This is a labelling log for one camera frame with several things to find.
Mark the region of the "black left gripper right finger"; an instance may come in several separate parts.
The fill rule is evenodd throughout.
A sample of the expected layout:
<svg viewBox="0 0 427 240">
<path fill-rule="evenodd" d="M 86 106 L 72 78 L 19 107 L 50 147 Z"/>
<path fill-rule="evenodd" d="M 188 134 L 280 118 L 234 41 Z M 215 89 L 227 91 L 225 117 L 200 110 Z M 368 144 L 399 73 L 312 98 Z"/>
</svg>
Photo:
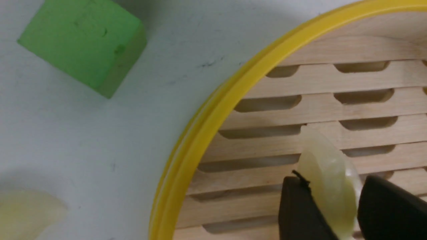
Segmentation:
<svg viewBox="0 0 427 240">
<path fill-rule="evenodd" d="M 392 182 L 367 176 L 357 220 L 366 240 L 425 240 L 427 204 Z"/>
</svg>

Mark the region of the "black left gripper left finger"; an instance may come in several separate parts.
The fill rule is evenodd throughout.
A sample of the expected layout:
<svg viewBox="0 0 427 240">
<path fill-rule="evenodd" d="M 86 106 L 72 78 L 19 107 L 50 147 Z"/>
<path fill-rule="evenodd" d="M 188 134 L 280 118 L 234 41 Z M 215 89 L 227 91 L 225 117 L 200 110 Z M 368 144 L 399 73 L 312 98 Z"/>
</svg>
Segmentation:
<svg viewBox="0 0 427 240">
<path fill-rule="evenodd" d="M 281 240 L 337 240 L 317 207 L 307 181 L 296 170 L 283 180 L 279 205 Z"/>
</svg>

